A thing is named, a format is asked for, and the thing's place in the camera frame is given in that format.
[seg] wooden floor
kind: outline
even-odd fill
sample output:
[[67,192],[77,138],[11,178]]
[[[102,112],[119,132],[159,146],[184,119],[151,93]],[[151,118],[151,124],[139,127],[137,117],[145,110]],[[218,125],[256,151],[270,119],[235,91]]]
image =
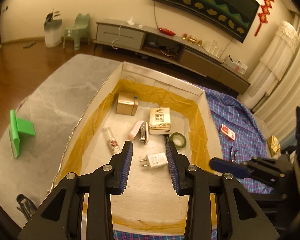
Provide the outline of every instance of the wooden floor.
[[[46,48],[44,41],[38,41],[28,49],[27,42],[3,45],[0,49],[0,139],[9,125],[9,111],[29,96],[49,75],[74,55],[83,53],[93,55],[94,45],[81,43],[81,48],[74,51],[73,42],[66,44],[66,49],[59,45]],[[171,76],[185,79],[191,83],[205,85],[204,77],[173,65],[162,62],[149,62],[137,57],[132,52],[114,51],[98,47],[95,56],[118,61],[129,61],[159,70]]]

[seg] red wall hanging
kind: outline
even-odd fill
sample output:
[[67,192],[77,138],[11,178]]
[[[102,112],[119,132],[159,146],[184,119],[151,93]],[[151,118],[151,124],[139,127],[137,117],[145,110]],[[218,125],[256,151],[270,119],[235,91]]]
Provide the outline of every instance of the red wall hanging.
[[265,4],[261,5],[262,13],[258,13],[260,24],[259,24],[258,29],[257,29],[256,33],[254,34],[254,36],[258,35],[261,25],[263,23],[268,23],[267,15],[270,14],[269,8],[270,9],[272,8],[271,2],[274,2],[274,0],[264,0],[264,2],[265,2]]

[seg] wall-mounted tv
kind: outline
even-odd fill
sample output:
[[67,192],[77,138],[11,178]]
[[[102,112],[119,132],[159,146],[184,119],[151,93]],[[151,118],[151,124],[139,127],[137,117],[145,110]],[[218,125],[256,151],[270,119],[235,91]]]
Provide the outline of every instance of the wall-mounted tv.
[[256,0],[154,0],[186,10],[243,42],[259,8]]

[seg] marble table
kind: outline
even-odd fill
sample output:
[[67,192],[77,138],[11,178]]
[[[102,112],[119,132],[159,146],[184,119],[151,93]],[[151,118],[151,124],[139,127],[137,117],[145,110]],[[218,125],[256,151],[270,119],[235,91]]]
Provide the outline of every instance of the marble table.
[[30,95],[17,117],[33,122],[36,137],[21,137],[21,153],[12,157],[8,128],[0,140],[0,206],[20,226],[16,209],[24,194],[37,206],[45,199],[58,171],[73,127],[90,99],[121,62],[78,54],[63,64]]

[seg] roll of tape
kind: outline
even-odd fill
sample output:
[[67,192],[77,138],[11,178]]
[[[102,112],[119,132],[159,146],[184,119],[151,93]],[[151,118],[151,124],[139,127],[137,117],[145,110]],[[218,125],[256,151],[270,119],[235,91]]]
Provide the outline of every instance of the roll of tape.
[[170,141],[174,142],[177,150],[184,148],[187,144],[186,138],[179,132],[174,132],[170,135]]

